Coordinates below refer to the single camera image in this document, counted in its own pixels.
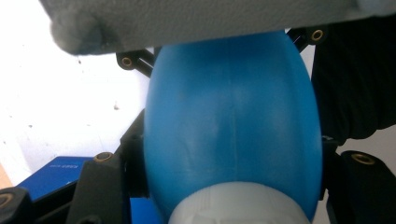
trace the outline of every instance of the black metal frame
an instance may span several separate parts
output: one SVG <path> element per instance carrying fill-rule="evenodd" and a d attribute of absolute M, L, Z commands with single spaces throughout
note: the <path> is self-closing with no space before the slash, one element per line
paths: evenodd
<path fill-rule="evenodd" d="M 327 35 L 326 27 L 291 29 L 301 52 Z M 119 65 L 150 76 L 155 56 L 148 50 L 118 53 Z M 104 152 L 84 163 L 78 182 L 32 202 L 24 189 L 0 190 L 0 223 L 132 223 L 130 197 L 148 197 L 143 158 L 144 111 L 120 140 L 114 154 Z M 323 139 L 322 198 L 329 191 L 332 224 L 396 223 L 396 178 L 371 155 L 348 151 L 338 155 L 337 142 Z"/>

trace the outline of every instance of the blue surface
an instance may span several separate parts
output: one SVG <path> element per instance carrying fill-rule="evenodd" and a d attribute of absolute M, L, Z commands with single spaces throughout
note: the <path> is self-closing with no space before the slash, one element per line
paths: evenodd
<path fill-rule="evenodd" d="M 29 189 L 32 200 L 76 181 L 89 157 L 57 157 L 23 180 L 18 187 Z"/>
<path fill-rule="evenodd" d="M 84 161 L 88 157 L 57 157 L 43 168 L 23 180 L 18 187 L 29 190 L 32 200 L 36 200 L 67 183 L 78 179 Z M 135 224 L 159 224 L 152 200 L 143 198 L 132 198 L 132 219 Z"/>
<path fill-rule="evenodd" d="M 163 47 L 148 90 L 145 160 L 165 220 L 196 190 L 230 181 L 278 189 L 312 218 L 318 111 L 284 32 Z"/>

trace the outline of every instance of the brass screw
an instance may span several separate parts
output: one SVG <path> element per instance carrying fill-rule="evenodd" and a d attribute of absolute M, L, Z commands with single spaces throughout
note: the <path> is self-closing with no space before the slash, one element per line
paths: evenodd
<path fill-rule="evenodd" d="M 97 154 L 93 160 L 97 162 L 102 162 L 102 161 L 107 161 L 113 156 L 113 153 L 111 152 L 101 152 Z"/>
<path fill-rule="evenodd" d="M 316 30 L 312 35 L 311 39 L 313 41 L 319 41 L 323 37 L 324 33 L 322 30 Z"/>
<path fill-rule="evenodd" d="M 121 62 L 126 67 L 132 67 L 132 60 L 128 57 L 122 58 Z"/>
<path fill-rule="evenodd" d="M 375 160 L 373 160 L 373 158 L 366 156 L 364 154 L 355 153 L 355 154 L 352 154 L 351 157 L 353 160 L 358 161 L 365 165 L 374 165 L 375 164 Z"/>

